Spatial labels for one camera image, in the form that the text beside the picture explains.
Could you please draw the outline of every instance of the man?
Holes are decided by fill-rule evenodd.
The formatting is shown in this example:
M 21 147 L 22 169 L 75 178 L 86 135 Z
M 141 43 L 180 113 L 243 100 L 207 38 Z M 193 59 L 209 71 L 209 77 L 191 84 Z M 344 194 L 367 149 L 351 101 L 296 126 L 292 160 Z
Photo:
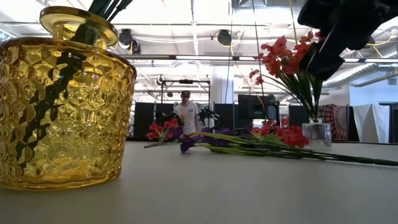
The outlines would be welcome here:
M 189 101 L 190 97 L 191 93 L 188 90 L 182 91 L 182 102 L 174 108 L 174 113 L 176 113 L 184 122 L 183 131 L 185 133 L 200 131 L 198 119 L 199 110 L 196 103 Z

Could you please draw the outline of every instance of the baseball cap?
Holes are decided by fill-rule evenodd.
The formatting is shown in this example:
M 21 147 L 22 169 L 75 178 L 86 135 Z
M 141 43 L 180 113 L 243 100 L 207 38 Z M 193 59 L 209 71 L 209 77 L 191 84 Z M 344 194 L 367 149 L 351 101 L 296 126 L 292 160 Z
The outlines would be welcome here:
M 181 92 L 181 96 L 191 96 L 191 93 L 188 90 L 184 90 Z

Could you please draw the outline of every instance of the white table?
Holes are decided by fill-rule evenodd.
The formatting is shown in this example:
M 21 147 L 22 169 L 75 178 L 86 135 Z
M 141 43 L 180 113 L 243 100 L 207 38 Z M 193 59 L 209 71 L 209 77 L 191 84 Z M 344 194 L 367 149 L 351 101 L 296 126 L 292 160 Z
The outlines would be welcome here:
M 121 176 L 77 190 L 0 189 L 0 223 L 398 223 L 398 169 L 126 144 Z M 398 160 L 398 146 L 332 152 Z

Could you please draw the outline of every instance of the computer monitor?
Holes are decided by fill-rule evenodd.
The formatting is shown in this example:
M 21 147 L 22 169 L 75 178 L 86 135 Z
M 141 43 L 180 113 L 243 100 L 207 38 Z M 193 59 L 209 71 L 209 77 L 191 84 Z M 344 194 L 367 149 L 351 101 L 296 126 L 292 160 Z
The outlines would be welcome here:
M 260 99 L 262 99 L 266 109 L 265 114 Z M 266 117 L 267 119 L 279 120 L 277 119 L 279 107 L 276 104 L 275 96 L 238 95 L 239 118 L 264 119 Z

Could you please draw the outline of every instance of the yellow glass vase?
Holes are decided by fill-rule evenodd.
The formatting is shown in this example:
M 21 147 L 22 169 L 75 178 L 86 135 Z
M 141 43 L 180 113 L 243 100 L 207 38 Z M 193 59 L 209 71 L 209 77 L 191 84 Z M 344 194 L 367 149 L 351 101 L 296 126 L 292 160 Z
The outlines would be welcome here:
M 136 70 L 105 50 L 118 41 L 102 17 L 48 7 L 47 38 L 0 48 L 0 185 L 67 189 L 121 172 Z

